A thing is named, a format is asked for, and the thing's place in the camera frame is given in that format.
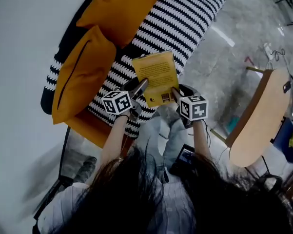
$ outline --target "jeans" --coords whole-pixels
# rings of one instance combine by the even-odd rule
[[[184,128],[182,120],[178,119],[170,127],[168,142],[163,155],[161,155],[158,150],[160,121],[160,117],[155,117],[142,125],[140,127],[139,137],[135,141],[135,146],[154,158],[156,175],[160,180],[163,180],[162,175],[165,171],[165,167],[169,170],[179,155],[183,145],[189,143],[187,130]]]

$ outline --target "white cloth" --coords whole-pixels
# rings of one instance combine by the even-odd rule
[[[149,226],[150,234],[194,234],[196,233],[195,211],[179,177],[165,168],[169,182],[162,184],[156,178],[158,192],[163,188],[163,199],[158,205]]]
[[[77,200],[88,187],[83,183],[74,183],[63,192],[58,193],[38,218],[40,233],[48,234],[56,227],[69,221],[75,211]]]

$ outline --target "person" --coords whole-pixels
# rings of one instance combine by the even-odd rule
[[[293,233],[287,208],[263,185],[224,180],[212,162],[202,121],[193,122],[195,155],[173,170],[187,132],[170,125],[158,152],[160,118],[145,123],[136,145],[120,158],[129,112],[120,115],[87,181],[57,194],[38,220],[41,234],[75,233]]]

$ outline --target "white wall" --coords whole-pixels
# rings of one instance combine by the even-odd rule
[[[83,0],[0,0],[0,234],[31,233],[66,125],[40,107],[50,60]]]

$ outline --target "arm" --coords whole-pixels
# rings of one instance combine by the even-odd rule
[[[193,122],[193,130],[195,153],[204,155],[206,158],[211,159],[210,150],[205,136],[205,129],[201,120]]]
[[[106,164],[120,156],[122,139],[125,132],[126,122],[128,120],[127,116],[129,115],[130,112],[127,111],[115,120],[112,130],[103,146],[102,164]]]

